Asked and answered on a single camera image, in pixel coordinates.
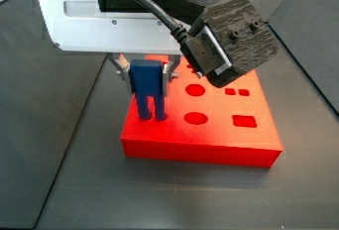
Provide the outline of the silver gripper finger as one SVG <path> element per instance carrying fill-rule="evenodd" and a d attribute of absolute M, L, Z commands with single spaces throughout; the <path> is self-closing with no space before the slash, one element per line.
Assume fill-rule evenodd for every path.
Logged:
<path fill-rule="evenodd" d="M 127 60 L 124 55 L 119 53 L 108 53 L 107 58 L 116 68 L 118 76 L 126 82 L 128 94 L 132 94 L 132 85 L 131 85 L 131 78 L 130 78 L 130 61 Z"/>
<path fill-rule="evenodd" d="M 180 56 L 179 55 L 170 55 L 168 62 L 163 64 L 163 95 L 168 95 L 168 88 L 170 83 L 172 82 L 174 78 L 179 77 L 179 73 L 176 72 L 176 67 L 180 64 Z"/>

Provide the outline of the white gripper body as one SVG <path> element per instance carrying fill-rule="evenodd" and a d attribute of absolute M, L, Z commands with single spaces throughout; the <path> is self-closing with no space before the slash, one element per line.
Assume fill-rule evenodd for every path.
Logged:
<path fill-rule="evenodd" d="M 97 0 L 39 0 L 56 46 L 71 52 L 178 55 L 168 28 L 148 12 L 103 12 Z"/>

